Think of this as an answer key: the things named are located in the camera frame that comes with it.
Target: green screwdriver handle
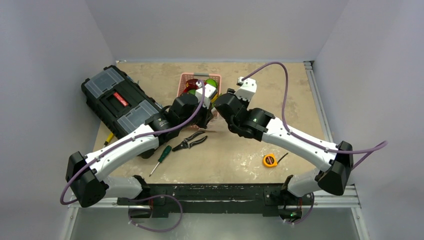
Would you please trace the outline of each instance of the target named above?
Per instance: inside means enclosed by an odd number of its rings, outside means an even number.
[[[165,149],[162,152],[162,155],[160,155],[158,162],[162,163],[162,161],[170,154],[172,150],[172,147],[170,145],[166,146]]]

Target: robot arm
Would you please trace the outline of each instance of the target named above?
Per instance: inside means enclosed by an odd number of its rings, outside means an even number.
[[[185,126],[198,125],[206,128],[213,118],[210,99],[216,95],[216,88],[206,85],[203,104],[197,115]],[[177,97],[168,111],[152,115],[130,134],[122,137],[113,144],[85,156],[78,151],[68,160],[66,181],[82,168],[86,168],[71,184],[70,188],[82,207],[90,207],[102,198],[136,198],[146,186],[140,176],[111,177],[109,174],[130,159],[148,151],[154,151],[163,143],[179,135],[181,129],[170,130],[188,121],[195,109],[199,106],[203,95],[202,89],[196,95],[183,94]],[[157,132],[155,135],[143,134]]]
[[[239,77],[237,81],[240,86],[237,91],[229,88],[227,93],[215,101],[215,108],[227,122],[230,132],[287,149],[315,165],[316,169],[311,172],[289,176],[286,179],[286,190],[296,197],[321,189],[333,195],[343,195],[352,170],[353,157],[351,154],[333,153],[328,150],[351,151],[352,146],[344,141],[336,145],[320,140],[290,126],[290,131],[287,132],[283,122],[272,113],[261,108],[248,110],[257,84],[254,79],[242,79]],[[326,150],[312,146],[291,133],[320,144],[326,147]]]

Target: red object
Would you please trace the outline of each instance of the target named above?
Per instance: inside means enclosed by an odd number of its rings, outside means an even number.
[[[193,79],[190,79],[187,82],[185,82],[186,89],[187,88],[188,88],[188,90],[198,89],[198,86],[196,85],[196,83],[197,83],[198,80],[199,79],[193,78]]]
[[[118,99],[118,101],[120,101],[120,103],[124,106],[124,107],[126,107],[126,106],[128,106],[128,102],[127,101],[125,101],[125,99],[118,93],[118,92],[115,92],[114,94],[113,94],[113,96],[116,98],[116,99]]]

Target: black toolbox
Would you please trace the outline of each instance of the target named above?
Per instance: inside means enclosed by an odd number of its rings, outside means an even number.
[[[87,96],[87,105],[120,139],[159,113],[162,106],[116,66],[111,65],[103,70],[87,78],[81,89]]]

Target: pliers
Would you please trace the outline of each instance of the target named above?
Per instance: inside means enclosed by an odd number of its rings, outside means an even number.
[[[175,151],[178,151],[178,150],[181,150],[181,149],[189,149],[193,146],[196,146],[198,144],[203,143],[204,141],[206,141],[208,136],[204,136],[204,137],[200,138],[199,140],[192,141],[190,143],[189,143],[189,141],[193,140],[195,137],[197,137],[201,134],[204,134],[204,133],[205,133],[205,131],[197,131],[197,132],[193,133],[193,135],[184,138],[184,140],[178,146],[174,147],[172,149],[172,151],[175,152]]]

